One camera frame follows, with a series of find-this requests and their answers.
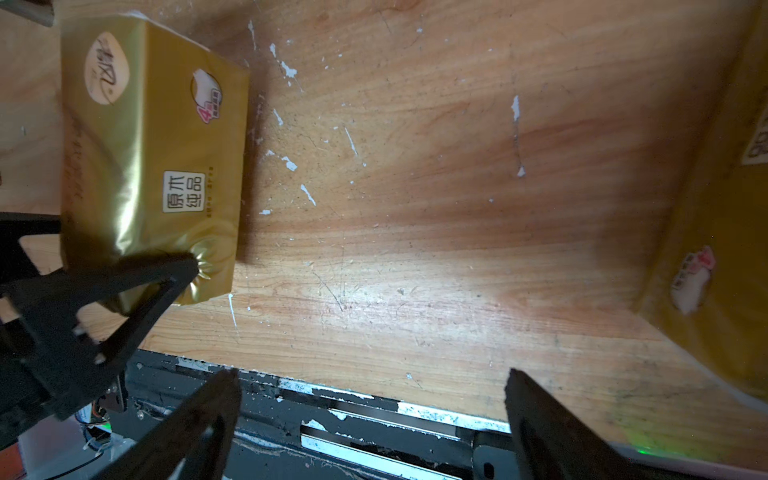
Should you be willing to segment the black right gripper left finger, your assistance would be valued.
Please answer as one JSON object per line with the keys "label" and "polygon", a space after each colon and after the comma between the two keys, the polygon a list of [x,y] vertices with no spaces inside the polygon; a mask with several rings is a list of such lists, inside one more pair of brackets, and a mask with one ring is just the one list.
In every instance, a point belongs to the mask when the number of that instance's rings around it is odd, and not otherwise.
{"label": "black right gripper left finger", "polygon": [[97,479],[221,479],[228,463],[242,390],[235,369],[213,375]]}

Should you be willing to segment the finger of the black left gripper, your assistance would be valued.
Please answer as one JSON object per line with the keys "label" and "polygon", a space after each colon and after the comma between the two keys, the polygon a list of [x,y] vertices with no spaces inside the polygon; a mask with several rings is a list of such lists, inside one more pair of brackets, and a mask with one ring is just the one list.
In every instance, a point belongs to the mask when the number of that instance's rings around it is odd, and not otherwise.
{"label": "finger of the black left gripper", "polygon": [[198,275],[188,253],[45,273],[24,243],[60,231],[56,215],[1,215],[2,447],[106,394]]}

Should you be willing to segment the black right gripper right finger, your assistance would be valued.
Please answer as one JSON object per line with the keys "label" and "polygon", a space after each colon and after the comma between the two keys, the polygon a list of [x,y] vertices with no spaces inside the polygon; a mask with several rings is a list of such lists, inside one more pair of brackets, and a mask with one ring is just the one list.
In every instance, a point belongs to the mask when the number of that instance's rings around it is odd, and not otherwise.
{"label": "black right gripper right finger", "polygon": [[521,370],[509,372],[505,408],[523,479],[646,477]]}

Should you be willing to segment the gold tissue pack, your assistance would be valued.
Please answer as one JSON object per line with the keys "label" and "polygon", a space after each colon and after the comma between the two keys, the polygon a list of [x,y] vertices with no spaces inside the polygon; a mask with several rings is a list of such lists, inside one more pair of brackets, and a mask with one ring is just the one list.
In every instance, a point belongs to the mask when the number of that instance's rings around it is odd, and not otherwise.
{"label": "gold tissue pack", "polygon": [[743,404],[767,410],[767,4],[762,2],[636,305]]}
{"label": "gold tissue pack", "polygon": [[248,94],[246,68],[142,15],[64,21],[64,267],[188,254],[177,303],[228,294]]}

